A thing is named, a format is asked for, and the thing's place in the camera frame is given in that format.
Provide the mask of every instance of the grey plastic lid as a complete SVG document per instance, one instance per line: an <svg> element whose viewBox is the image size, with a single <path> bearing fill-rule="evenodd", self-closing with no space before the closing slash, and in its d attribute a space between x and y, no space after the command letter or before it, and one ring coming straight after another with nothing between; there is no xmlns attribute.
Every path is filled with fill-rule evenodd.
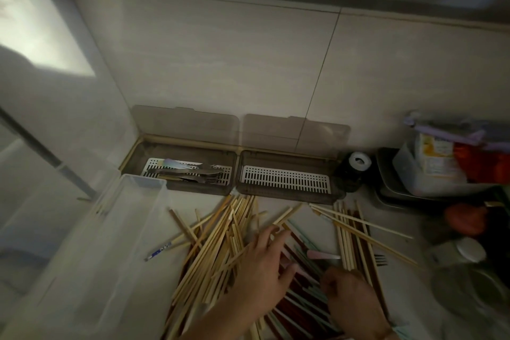
<svg viewBox="0 0 510 340"><path fill-rule="evenodd" d="M480 262L485 260L487 253L485 249L473 238L464 237L456 242L457 250L469 262Z"/></svg>

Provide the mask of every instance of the tile grout line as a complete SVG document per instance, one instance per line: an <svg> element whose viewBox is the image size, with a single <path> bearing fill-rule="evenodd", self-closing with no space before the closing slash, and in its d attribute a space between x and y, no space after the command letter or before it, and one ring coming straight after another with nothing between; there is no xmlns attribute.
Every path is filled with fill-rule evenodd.
<svg viewBox="0 0 510 340"><path fill-rule="evenodd" d="M315 89L317 89L317 85L319 84L320 75L322 73L322 68L324 67L324 63L326 62L326 57L328 56L329 47L331 46L331 42L333 41L333 36L335 35L335 30L337 29L338 20L340 19L340 14L342 13L342 9L338 11L337 20L335 21L335 26L333 27L333 32L331 33L331 38L329 38L328 48L326 48L326 53L324 54L324 59L322 60L322 65L319 70L319 75L317 76L317 82L315 82L314 91L312 92L312 97L310 98L310 104L308 104L307 113L304 115L303 125L301 125L301 131L299 131L299 136L297 137L296 147L294 148L294 152L296 152L297 145L299 143L299 139L301 138L301 134L303 133L304 124L307 121L308 112L310 111L310 106L312 105L312 101L315 95Z"/></svg>

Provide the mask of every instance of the white lid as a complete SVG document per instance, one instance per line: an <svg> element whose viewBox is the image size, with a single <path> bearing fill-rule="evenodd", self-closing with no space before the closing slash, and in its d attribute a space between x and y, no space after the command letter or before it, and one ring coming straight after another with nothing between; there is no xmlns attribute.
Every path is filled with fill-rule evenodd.
<svg viewBox="0 0 510 340"><path fill-rule="evenodd" d="M456 242L457 250L469 262L480 262L485 260L487 253L485 249L473 238L464 237Z"/></svg>
<svg viewBox="0 0 510 340"><path fill-rule="evenodd" d="M366 153L352 152L349 156L349 164L357 171L366 171L372 165L372 160Z"/></svg>

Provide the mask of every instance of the hand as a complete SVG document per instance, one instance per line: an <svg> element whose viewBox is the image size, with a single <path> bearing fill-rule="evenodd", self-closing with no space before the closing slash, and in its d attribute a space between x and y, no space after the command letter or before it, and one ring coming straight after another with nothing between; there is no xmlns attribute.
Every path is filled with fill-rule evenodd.
<svg viewBox="0 0 510 340"><path fill-rule="evenodd" d="M355 340L384 340L393 332L373 290L360 272L330 267L321 279L329 312L347 336Z"/></svg>
<svg viewBox="0 0 510 340"><path fill-rule="evenodd" d="M271 242L269 237L277 230L278 226L269 226L249 244L228 293L229 298L234 298L252 315L252 321L271 311L284 298L296 274L297 264L287 267L281 276L278 274L280 254L290 231L278 233Z"/></svg>

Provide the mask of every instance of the white drain rack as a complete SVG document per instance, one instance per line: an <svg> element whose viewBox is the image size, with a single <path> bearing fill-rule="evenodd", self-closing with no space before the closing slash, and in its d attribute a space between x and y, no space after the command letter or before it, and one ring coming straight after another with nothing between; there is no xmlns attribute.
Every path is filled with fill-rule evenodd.
<svg viewBox="0 0 510 340"><path fill-rule="evenodd" d="M166 165L163 165L163 161L165 159L157 159L155 157L151 157L149 160L147 160L147 163L145 164L145 167L142 171L142 176L155 178L158 176L158 174L150 174L147 171L151 168L168 168L168 169L174 169L172 167L168 167ZM194 163L192 161L182 161L182 160L176 160L176 162L183 163L183 164L189 164L189 165L195 165L196 167L193 167L192 169L198 169L201 168L200 163ZM230 177L232 175L232 167L228 167L226 165L214 165L214 168L222 169L223 172L220 174L218 182L214 183L214 185L227 185L230 182ZM198 176L197 174L188 174L190 176Z"/></svg>
<svg viewBox="0 0 510 340"><path fill-rule="evenodd" d="M280 189L296 189L318 194L331 194L329 177L327 175L287 171L286 169L245 165L243 167L241 183L264 185Z"/></svg>

